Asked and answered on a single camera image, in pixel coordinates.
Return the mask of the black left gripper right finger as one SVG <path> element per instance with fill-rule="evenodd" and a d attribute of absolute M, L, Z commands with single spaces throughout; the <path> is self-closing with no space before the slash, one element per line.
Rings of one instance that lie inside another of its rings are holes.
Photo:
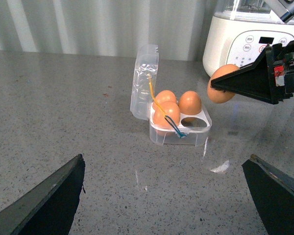
<path fill-rule="evenodd" d="M 242 167 L 267 233 L 294 235 L 294 178 L 255 154 Z"/>

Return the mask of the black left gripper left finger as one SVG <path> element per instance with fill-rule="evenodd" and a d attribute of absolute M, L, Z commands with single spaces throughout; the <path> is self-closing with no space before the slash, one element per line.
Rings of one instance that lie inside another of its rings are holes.
<path fill-rule="evenodd" d="M 0 235 L 67 235 L 79 205 L 85 161 L 78 154 L 0 211 Z"/>

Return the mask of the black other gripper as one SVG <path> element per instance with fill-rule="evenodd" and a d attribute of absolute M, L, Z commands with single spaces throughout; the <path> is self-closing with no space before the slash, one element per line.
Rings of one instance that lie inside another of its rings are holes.
<path fill-rule="evenodd" d="M 211 87 L 269 104 L 294 95 L 294 40 L 267 45 L 256 60 L 211 81 Z"/>

